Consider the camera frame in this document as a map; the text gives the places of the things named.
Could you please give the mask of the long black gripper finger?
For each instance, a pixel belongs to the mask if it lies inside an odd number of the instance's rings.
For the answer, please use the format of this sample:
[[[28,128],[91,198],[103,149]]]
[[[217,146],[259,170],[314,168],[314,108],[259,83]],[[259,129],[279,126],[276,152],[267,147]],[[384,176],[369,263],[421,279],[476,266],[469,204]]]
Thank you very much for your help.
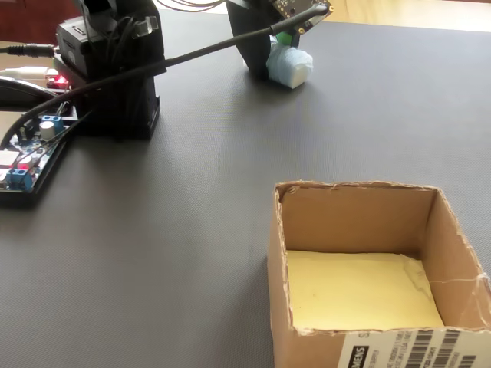
[[[234,37],[269,26],[261,1],[227,1],[227,12]],[[240,41],[236,47],[250,74],[258,80],[268,80],[269,72],[266,63],[271,50],[270,36],[250,37]]]

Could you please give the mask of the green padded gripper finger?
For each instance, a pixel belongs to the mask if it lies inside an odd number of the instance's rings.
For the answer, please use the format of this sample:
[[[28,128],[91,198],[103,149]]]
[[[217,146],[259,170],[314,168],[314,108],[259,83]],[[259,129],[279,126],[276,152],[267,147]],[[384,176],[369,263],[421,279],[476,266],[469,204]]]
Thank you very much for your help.
[[[299,46],[300,34],[297,31],[283,31],[275,37],[279,44],[286,47],[297,48]]]

